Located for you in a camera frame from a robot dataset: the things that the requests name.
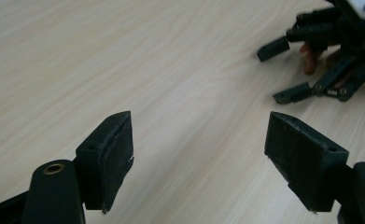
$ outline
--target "tabletop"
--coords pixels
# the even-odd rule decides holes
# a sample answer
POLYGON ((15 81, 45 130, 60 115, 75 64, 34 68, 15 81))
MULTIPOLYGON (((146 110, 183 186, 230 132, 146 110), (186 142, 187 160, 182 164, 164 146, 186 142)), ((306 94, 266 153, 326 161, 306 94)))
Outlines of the tabletop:
POLYGON ((72 160, 107 116, 131 111, 135 161, 87 223, 337 223, 305 209, 264 155, 271 111, 365 161, 365 87, 346 103, 272 94, 303 74, 300 44, 258 48, 320 0, 0 0, 0 202, 43 163, 72 160))

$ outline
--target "metal screw hole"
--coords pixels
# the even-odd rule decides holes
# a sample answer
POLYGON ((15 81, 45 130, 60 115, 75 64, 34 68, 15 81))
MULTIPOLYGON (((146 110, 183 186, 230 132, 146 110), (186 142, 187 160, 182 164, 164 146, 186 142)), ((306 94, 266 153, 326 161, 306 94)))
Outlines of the metal screw hole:
POLYGON ((43 173, 45 173, 45 175, 54 175, 59 173, 61 170, 63 170, 63 168, 65 168, 65 165, 62 163, 55 163, 55 164, 51 164, 48 167, 45 168, 45 170, 43 170, 43 173))

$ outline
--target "robotic hand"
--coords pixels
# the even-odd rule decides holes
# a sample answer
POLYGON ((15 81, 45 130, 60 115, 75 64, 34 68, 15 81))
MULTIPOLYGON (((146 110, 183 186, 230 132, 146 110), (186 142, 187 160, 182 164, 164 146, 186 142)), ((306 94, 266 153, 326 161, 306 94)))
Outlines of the robotic hand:
POLYGON ((264 62, 288 50, 288 42, 304 41, 312 52, 326 50, 328 45, 340 45, 340 60, 313 87, 303 83, 274 95, 281 105, 313 95, 344 102, 365 83, 365 0, 328 2, 333 7, 298 15, 285 36, 258 51, 260 61, 264 62))

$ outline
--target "wooden table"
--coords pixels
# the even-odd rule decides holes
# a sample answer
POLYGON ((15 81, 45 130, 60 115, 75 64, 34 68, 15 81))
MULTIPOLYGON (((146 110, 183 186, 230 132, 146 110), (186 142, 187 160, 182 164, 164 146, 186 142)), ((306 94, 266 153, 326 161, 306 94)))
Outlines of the wooden table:
POLYGON ((306 80, 299 44, 257 49, 324 1, 0 0, 0 202, 47 161, 72 160, 131 110, 135 162, 112 210, 88 223, 337 223, 308 212, 263 154, 271 111, 365 161, 365 87, 347 103, 272 94, 306 80))

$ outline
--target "light wood grain surface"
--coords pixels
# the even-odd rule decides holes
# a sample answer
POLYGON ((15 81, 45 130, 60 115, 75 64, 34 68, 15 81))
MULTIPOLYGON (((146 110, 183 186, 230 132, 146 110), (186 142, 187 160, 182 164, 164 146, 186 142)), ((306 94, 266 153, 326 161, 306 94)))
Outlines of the light wood grain surface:
POLYGON ((131 110, 135 162, 112 210, 88 223, 337 223, 313 214, 263 154, 270 112, 365 161, 365 87, 343 104, 272 94, 306 80, 299 45, 257 49, 320 0, 0 0, 0 202, 47 161, 72 160, 131 110))

